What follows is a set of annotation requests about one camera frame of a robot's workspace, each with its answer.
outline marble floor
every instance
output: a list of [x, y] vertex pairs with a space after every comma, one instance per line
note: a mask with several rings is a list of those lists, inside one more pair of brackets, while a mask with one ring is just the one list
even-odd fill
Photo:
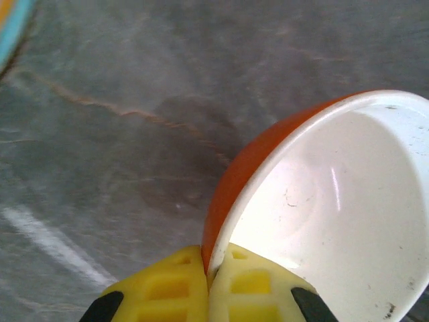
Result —
[[429, 97], [428, 53], [427, 0], [39, 0], [0, 79], [0, 322], [78, 321], [200, 242], [257, 134], [357, 91]]

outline dark stain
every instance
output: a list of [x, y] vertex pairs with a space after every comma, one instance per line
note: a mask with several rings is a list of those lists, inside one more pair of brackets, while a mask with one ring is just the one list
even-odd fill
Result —
[[385, 317], [384, 317], [385, 320], [388, 320], [391, 318], [393, 312], [395, 311], [395, 308], [396, 308], [395, 305], [389, 303], [389, 312], [387, 312], [387, 314], [385, 315]]
[[[227, 112], [216, 103], [201, 97], [172, 97], [165, 100], [155, 113], [174, 123], [192, 124], [207, 140], [213, 142], [225, 160], [232, 160], [241, 149], [237, 128]], [[154, 127], [139, 129], [144, 144], [130, 158], [139, 158], [141, 197], [150, 207], [164, 213], [177, 213], [177, 205], [205, 207], [226, 169], [219, 162], [219, 153], [175, 129]]]
[[409, 290], [414, 290], [414, 283], [415, 283], [416, 281], [411, 277], [410, 278], [410, 281], [408, 282], [408, 285], [407, 285], [407, 289], [409, 289]]

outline bowl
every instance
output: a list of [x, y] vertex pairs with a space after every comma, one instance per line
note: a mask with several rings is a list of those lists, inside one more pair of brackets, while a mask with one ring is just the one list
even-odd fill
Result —
[[36, 0], [0, 0], [0, 71], [13, 56]]
[[263, 132], [210, 204], [209, 281], [230, 242], [305, 278], [339, 321], [400, 321], [429, 283], [429, 101], [359, 93]]

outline blue object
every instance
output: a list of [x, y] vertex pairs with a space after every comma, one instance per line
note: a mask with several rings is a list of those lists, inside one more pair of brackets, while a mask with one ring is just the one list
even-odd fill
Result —
[[36, 0], [17, 0], [0, 30], [0, 72], [11, 58], [25, 29]]

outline orange bowl exterior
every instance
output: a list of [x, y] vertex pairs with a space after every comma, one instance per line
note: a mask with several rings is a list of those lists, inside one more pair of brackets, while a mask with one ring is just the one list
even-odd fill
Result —
[[354, 95], [356, 94], [329, 101], [277, 122], [249, 143], [232, 161], [214, 192], [204, 224], [201, 252], [206, 274], [221, 227], [240, 192], [262, 162], [305, 121], [323, 109]]

